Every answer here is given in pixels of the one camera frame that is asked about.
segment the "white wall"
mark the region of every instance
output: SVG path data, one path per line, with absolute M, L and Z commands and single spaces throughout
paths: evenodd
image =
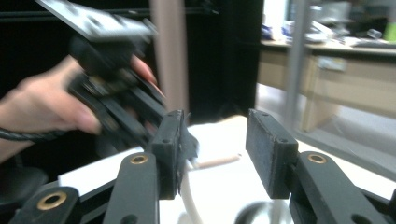
M 287 0 L 264 0 L 265 25 L 282 27 L 286 18 Z

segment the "metal pole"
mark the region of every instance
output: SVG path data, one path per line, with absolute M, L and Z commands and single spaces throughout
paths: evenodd
M 293 42 L 288 53 L 288 73 L 283 125 L 292 131 L 297 115 L 298 96 L 305 63 L 305 33 L 310 27 L 311 0 L 296 1 Z
M 181 0 L 150 0 L 159 80 L 168 110 L 189 110 L 186 24 Z

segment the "gray pole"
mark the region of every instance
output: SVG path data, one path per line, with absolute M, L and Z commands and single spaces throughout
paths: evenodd
M 287 83 L 283 124 L 288 131 L 293 131 L 297 115 L 298 96 L 305 63 L 305 32 L 310 26 L 311 0 L 296 1 L 293 42 L 288 53 Z

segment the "black cable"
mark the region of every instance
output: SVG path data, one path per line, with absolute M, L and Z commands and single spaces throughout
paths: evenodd
M 12 131 L 0 128 L 0 138 L 4 138 L 11 141 L 31 141 L 35 143 L 46 142 L 53 140 L 63 134 L 66 131 L 50 131 L 45 133 L 14 133 Z

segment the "brass insert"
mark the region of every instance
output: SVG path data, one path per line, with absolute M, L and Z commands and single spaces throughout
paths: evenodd
M 320 156 L 319 154 L 309 154 L 308 159 L 314 163 L 323 164 L 326 163 L 326 158 Z
M 66 201 L 67 195 L 62 191 L 56 191 L 42 198 L 38 204 L 37 208 L 40 210 L 50 210 L 52 208 L 56 208 L 64 201 Z
M 145 155 L 139 155 L 131 158 L 132 164 L 142 164 L 145 163 L 149 158 Z

